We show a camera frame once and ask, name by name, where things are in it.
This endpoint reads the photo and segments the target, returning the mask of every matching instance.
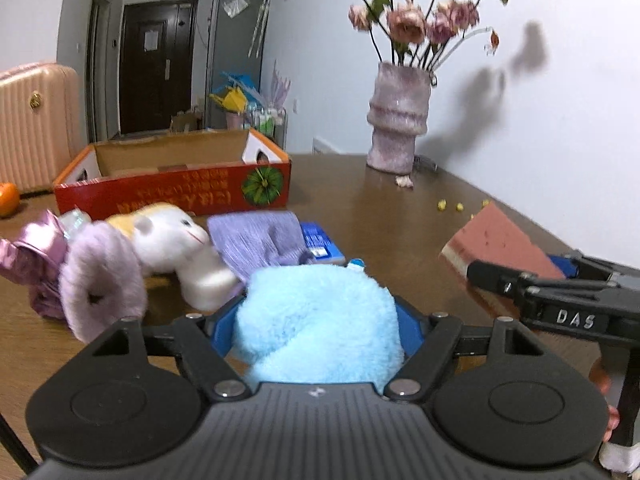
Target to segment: white logo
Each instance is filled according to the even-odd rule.
[[[569,313],[564,308],[561,308],[560,312],[558,312],[558,319],[556,319],[556,323],[565,324],[566,320],[568,319],[568,316],[569,316]],[[580,327],[580,325],[582,324],[582,328],[585,328],[588,330],[593,326],[594,319],[595,319],[595,316],[593,314],[589,314],[584,319],[584,323],[582,324],[582,322],[580,321],[580,313],[578,313],[572,318],[569,325]]]
[[[321,388],[320,386],[316,386],[313,390],[308,391],[308,394],[312,397],[315,397],[316,399],[318,397],[322,397],[325,393],[326,390],[324,388]]]

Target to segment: fuzzy scrunchie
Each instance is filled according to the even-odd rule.
[[[145,315],[145,283],[132,243],[106,222],[89,224],[78,234],[59,280],[66,321],[84,343],[122,317]]]

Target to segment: black cord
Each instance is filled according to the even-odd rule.
[[[38,467],[38,463],[35,461],[31,453],[24,447],[24,444],[20,441],[18,436],[11,429],[7,421],[0,413],[0,443],[8,451],[11,458],[15,460],[20,469],[25,474],[30,474]]]

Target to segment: human hand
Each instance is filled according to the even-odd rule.
[[[596,385],[603,395],[609,393],[611,388],[611,378],[602,367],[602,359],[598,359],[594,362],[589,372],[589,380]],[[615,406],[609,406],[609,423],[607,424],[607,433],[604,434],[603,442],[608,441],[611,438],[613,430],[618,427],[620,423],[620,414]]]

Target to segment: pink foil wrapper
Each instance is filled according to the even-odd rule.
[[[29,287],[31,307],[43,317],[65,319],[58,273],[67,243],[58,218],[49,210],[25,225],[14,241],[0,239],[0,276]]]

